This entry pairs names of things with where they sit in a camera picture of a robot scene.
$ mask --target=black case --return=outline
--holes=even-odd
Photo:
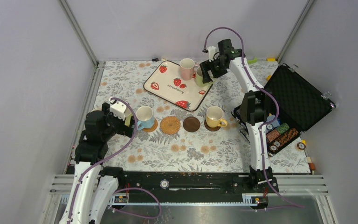
[[[335,108],[331,100],[324,99],[319,90],[286,64],[278,66],[264,88],[271,92],[278,102],[280,123],[287,123],[290,128],[298,131],[296,137],[276,151],[271,151],[270,145],[267,144],[270,156],[284,149],[300,136],[300,132],[310,129]],[[233,112],[237,118],[239,114],[235,111],[239,108],[237,107]],[[275,105],[272,106],[271,113],[276,114]]]

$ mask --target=yellow mug handle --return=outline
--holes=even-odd
[[[219,126],[219,127],[226,127],[227,126],[227,121],[226,120],[224,120],[224,119],[221,119],[220,120],[220,124],[218,124],[217,126]]]

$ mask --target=blue mug handle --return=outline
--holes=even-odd
[[[139,120],[137,124],[138,130],[142,130],[144,128],[143,126],[139,126],[140,124],[142,124],[142,122]]]

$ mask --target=floral pattern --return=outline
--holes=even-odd
[[[197,117],[201,127],[189,133],[183,127],[175,135],[166,135],[158,127],[152,133],[138,132],[134,141],[122,153],[105,166],[119,166],[129,171],[181,171],[181,172],[248,172],[250,145],[238,131],[239,125],[231,111],[241,104],[243,90],[232,73],[220,77],[201,103],[198,110],[188,112],[158,98],[143,89],[147,78],[160,62],[121,61],[106,62],[98,89],[94,108],[101,107],[109,97],[122,98],[130,103],[134,111],[148,105],[154,111],[158,123],[167,116],[176,116],[183,125],[186,117]],[[266,77],[277,68],[276,62],[257,62],[251,70],[264,85]],[[225,112],[228,126],[216,132],[208,131],[203,123],[210,106],[219,106]],[[123,147],[128,137],[115,135],[109,142],[109,156]],[[275,173],[309,173],[304,151],[296,149],[300,140],[270,158]]]

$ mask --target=white wall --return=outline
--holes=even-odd
[[[0,0],[0,224],[35,224],[92,64],[54,0]]]
[[[283,62],[338,105],[305,137],[339,223],[358,223],[358,1],[317,1]]]
[[[205,59],[206,35],[233,28],[245,53],[277,57],[307,0],[68,0],[100,60],[151,60],[152,57]],[[231,38],[216,31],[208,46]]]

